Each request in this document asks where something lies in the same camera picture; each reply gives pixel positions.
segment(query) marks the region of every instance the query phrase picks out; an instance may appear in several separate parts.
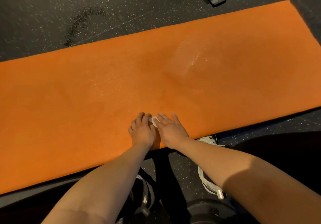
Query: person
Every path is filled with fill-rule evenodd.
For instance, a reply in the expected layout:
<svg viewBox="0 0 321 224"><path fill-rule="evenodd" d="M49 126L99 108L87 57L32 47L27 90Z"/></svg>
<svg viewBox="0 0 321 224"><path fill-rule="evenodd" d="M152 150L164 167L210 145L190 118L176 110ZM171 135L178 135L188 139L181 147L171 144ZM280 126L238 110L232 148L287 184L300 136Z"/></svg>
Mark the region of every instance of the person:
<svg viewBox="0 0 321 224"><path fill-rule="evenodd" d="M321 196L299 181L254 155L190 138L175 114L156 116L158 129L150 114L139 113L128 130L133 146L79 180L42 223L114 224L157 130L167 147L193 160L260 223L321 223Z"/></svg>

